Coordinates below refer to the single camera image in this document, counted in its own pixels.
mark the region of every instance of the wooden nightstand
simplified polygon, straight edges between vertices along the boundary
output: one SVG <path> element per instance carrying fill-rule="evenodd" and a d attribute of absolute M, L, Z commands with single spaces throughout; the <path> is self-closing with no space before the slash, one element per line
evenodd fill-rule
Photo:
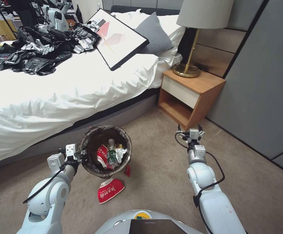
<path fill-rule="evenodd" d="M 225 80 L 207 72 L 196 78 L 163 73 L 158 108 L 185 130 L 201 121 L 214 103 Z"/>

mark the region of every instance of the white bedsheet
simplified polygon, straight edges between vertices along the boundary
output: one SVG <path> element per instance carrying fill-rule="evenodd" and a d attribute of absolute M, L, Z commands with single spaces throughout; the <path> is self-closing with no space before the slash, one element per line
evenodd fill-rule
<path fill-rule="evenodd" d="M 183 57 L 179 53 L 177 53 L 175 56 L 172 56 L 172 57 L 173 57 L 173 59 L 171 59 L 171 61 L 172 61 L 171 65 L 169 65 L 165 60 L 159 59 L 158 65 L 157 65 L 157 70 L 155 71 L 155 75 L 154 75 L 154 80 L 151 83 L 151 85 L 148 87 L 148 89 L 159 88 L 161 86 L 161 83 L 162 83 L 163 72 L 165 72 L 166 70 L 173 67 L 176 63 L 180 63 L 181 60 L 183 59 Z"/>
<path fill-rule="evenodd" d="M 74 54 L 47 76 L 0 71 L 0 160 L 144 92 L 158 57 L 136 54 L 115 71 L 97 50 Z"/>

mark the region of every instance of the green bottle label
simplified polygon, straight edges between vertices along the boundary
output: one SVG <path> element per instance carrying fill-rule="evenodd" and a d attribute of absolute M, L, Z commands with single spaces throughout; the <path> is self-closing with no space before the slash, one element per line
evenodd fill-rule
<path fill-rule="evenodd" d="M 117 162 L 117 157 L 116 157 L 116 151 L 115 150 L 109 150 L 107 152 L 107 161 L 108 162 Z"/>

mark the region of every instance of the headboard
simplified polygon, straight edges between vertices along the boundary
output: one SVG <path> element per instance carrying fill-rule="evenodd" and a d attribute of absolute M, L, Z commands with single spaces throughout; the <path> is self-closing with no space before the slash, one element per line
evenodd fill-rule
<path fill-rule="evenodd" d="M 179 10 L 172 10 L 172 9 L 161 9 L 161 8 L 148 8 L 148 7 L 137 7 L 137 6 L 118 6 L 113 5 L 111 7 L 111 12 L 118 12 L 118 13 L 125 13 L 129 11 L 136 11 L 137 9 L 141 9 L 142 13 L 147 15 L 151 15 L 152 13 L 156 12 L 158 16 L 164 15 L 178 15 Z M 188 56 L 190 53 L 191 45 L 194 40 L 196 29 L 186 28 L 186 31 L 183 35 L 182 40 L 178 46 L 178 53 L 183 56 L 182 62 L 187 62 Z"/>

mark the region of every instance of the carpet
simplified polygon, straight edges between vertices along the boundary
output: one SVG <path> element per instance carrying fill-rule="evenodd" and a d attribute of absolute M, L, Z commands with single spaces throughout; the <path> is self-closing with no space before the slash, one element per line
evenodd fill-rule
<path fill-rule="evenodd" d="M 200 124 L 206 130 L 202 144 L 217 157 L 226 175 L 220 187 L 247 232 L 283 233 L 283 170 L 211 122 Z M 124 180 L 125 189 L 99 204 L 97 190 L 104 180 L 80 166 L 63 210 L 63 233 L 94 233 L 110 217 L 132 209 L 158 211 L 206 233 L 186 175 L 186 149 L 174 140 L 177 124 L 152 108 L 123 128 L 132 140 L 131 177 L 120 172 L 113 178 Z M 49 176 L 46 158 L 51 154 L 0 167 L 0 233 L 16 233 L 21 228 L 27 210 L 22 201 Z M 207 163 L 220 179 L 209 156 Z"/>

